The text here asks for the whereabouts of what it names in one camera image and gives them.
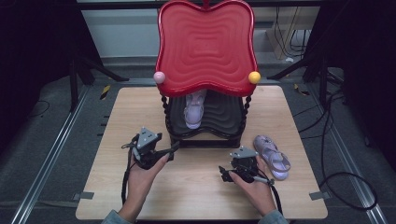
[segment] red plastic tray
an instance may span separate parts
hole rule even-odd
[[[239,0],[213,7],[170,1],[159,14],[160,52],[156,71],[165,74],[161,94],[183,96],[210,89],[248,96],[256,88],[248,81],[258,71],[252,47],[254,15]]]

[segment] yellow ball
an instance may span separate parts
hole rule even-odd
[[[260,78],[262,78],[262,76],[260,76],[260,73],[258,72],[251,72],[248,75],[248,80],[250,81],[251,84],[257,84],[260,82]]]

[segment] purple sandal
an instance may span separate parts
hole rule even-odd
[[[253,142],[254,148],[265,160],[271,173],[278,180],[284,180],[289,176],[291,168],[288,157],[277,150],[274,141],[266,135],[257,135]]]

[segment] person's right hand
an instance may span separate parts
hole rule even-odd
[[[260,170],[265,172],[266,165],[260,156],[256,156],[257,165]],[[267,215],[276,209],[274,198],[270,187],[267,184],[257,180],[252,183],[247,183],[239,175],[234,172],[229,172],[233,182],[245,192],[249,201],[260,212],[262,216]]]

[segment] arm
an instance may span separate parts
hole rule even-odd
[[[256,160],[259,169],[264,171],[265,164],[260,156],[257,156]],[[276,210],[271,189],[267,184],[259,181],[254,181],[249,184],[234,172],[230,172],[230,177],[233,179],[233,182],[245,192],[248,200],[263,216],[260,224],[288,223],[286,219],[283,218],[283,216]]]
[[[131,168],[128,178],[128,196],[125,204],[117,213],[114,211],[106,217],[103,223],[134,223],[137,216],[142,210],[143,203],[149,194],[155,176],[161,171],[168,161],[169,155],[160,158],[151,169],[144,170],[137,165]],[[117,219],[118,221],[110,222],[110,219]]]

